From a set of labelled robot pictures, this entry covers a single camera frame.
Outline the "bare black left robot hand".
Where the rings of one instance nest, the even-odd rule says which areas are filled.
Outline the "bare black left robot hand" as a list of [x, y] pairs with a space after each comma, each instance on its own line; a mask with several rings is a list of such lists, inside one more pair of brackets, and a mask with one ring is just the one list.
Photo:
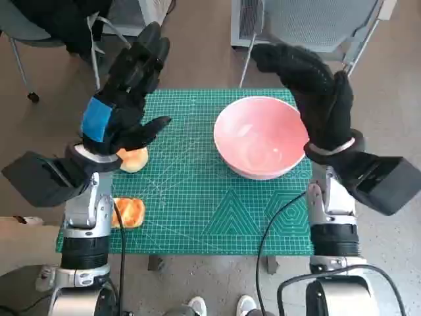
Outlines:
[[142, 124], [147, 95], [159, 83], [170, 49], [158, 22], [148, 24], [109, 70], [103, 88], [87, 104], [81, 123], [82, 143], [91, 153], [112, 155], [148, 146], [171, 119], [161, 116]]

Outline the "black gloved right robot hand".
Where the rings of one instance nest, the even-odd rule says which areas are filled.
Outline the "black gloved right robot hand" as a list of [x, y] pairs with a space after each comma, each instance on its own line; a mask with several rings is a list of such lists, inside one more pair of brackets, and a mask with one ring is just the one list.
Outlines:
[[333, 151], [350, 141], [353, 91], [344, 71], [333, 73], [316, 53], [284, 43], [258, 44], [251, 58], [291, 92], [311, 144]]

